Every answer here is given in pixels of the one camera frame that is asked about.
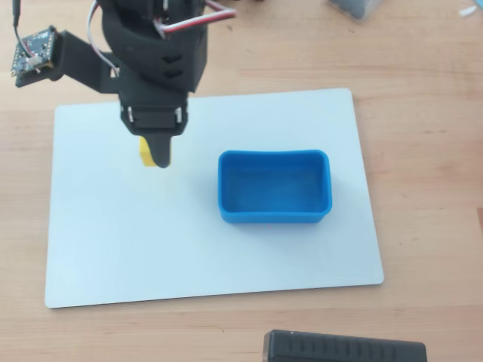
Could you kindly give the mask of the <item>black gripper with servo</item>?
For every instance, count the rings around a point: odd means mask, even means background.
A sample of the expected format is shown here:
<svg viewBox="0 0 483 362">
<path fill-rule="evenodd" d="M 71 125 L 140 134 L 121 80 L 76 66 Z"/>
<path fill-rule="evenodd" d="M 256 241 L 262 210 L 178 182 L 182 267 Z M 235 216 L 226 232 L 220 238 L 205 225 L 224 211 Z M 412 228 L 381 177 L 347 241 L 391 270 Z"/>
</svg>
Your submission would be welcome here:
<svg viewBox="0 0 483 362">
<path fill-rule="evenodd" d="M 131 133 L 146 136 L 152 160 L 167 168 L 171 137 L 184 132 L 188 96 L 205 70 L 208 28 L 194 25 L 159 31 L 156 27 L 193 20 L 204 9 L 104 7 L 102 11 L 103 34 L 120 62 L 122 120 Z"/>
</svg>

